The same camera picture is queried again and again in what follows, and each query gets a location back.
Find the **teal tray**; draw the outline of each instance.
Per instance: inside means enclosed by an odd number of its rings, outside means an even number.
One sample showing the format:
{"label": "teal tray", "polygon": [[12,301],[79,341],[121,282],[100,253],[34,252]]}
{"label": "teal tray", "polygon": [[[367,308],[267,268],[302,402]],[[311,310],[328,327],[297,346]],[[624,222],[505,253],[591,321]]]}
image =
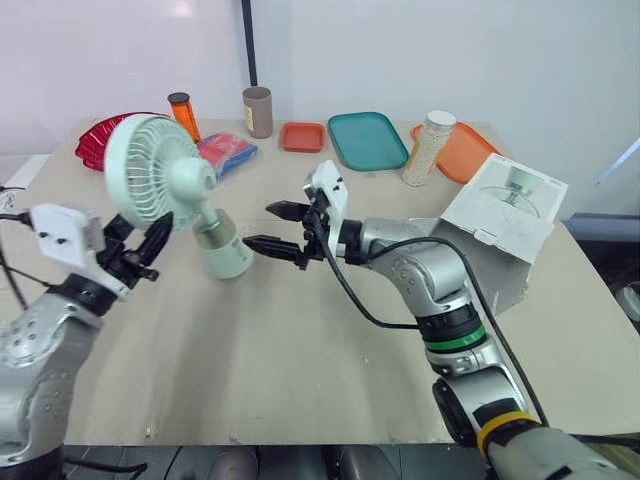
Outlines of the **teal tray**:
{"label": "teal tray", "polygon": [[353,170],[392,170],[409,158],[398,132],[381,113],[336,115],[327,129],[340,160]]}

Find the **yellow ring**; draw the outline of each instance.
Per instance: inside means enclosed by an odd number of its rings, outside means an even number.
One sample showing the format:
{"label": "yellow ring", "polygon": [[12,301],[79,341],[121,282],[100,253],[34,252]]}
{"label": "yellow ring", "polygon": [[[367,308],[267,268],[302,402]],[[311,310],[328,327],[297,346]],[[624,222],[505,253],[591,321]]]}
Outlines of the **yellow ring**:
{"label": "yellow ring", "polygon": [[487,458],[487,453],[484,450],[484,442],[489,434],[496,428],[515,420],[531,420],[532,422],[536,421],[531,415],[525,412],[508,412],[492,418],[482,426],[482,428],[478,432],[478,448],[480,449],[480,452],[485,457],[485,459]]}

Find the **green ring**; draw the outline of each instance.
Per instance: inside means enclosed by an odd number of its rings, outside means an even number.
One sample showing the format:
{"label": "green ring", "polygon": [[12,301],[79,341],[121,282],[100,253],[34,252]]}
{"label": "green ring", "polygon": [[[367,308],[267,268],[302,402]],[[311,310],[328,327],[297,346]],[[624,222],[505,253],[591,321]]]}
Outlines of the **green ring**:
{"label": "green ring", "polygon": [[443,350],[453,350],[462,347],[468,347],[469,345],[480,340],[485,334],[486,330],[484,325],[480,325],[476,330],[465,335],[464,337],[455,338],[453,340],[447,340],[446,342],[424,342],[429,350],[441,352]]}

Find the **white fan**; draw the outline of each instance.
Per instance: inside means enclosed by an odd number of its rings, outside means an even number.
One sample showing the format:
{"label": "white fan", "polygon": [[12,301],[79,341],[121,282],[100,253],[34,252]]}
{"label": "white fan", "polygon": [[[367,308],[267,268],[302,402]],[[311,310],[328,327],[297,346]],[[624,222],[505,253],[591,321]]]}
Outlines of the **white fan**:
{"label": "white fan", "polygon": [[125,118],[109,138],[105,177],[111,201],[133,226],[146,229],[173,212],[174,230],[194,225],[205,266],[217,278],[244,272],[253,252],[233,221],[209,203],[216,174],[178,123],[161,115]]}

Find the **red plastic basket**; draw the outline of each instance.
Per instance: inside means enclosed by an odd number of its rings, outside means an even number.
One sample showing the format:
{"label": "red plastic basket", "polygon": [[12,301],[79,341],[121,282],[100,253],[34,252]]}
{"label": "red plastic basket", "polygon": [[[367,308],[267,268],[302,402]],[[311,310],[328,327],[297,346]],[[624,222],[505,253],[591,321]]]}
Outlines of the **red plastic basket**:
{"label": "red plastic basket", "polygon": [[76,147],[76,155],[82,159],[85,167],[92,170],[102,172],[104,170],[104,151],[107,148],[107,142],[111,136],[111,132],[125,118],[136,113],[151,113],[153,115],[162,115],[153,112],[130,112],[121,113],[100,123],[94,125],[84,132],[78,141]]}

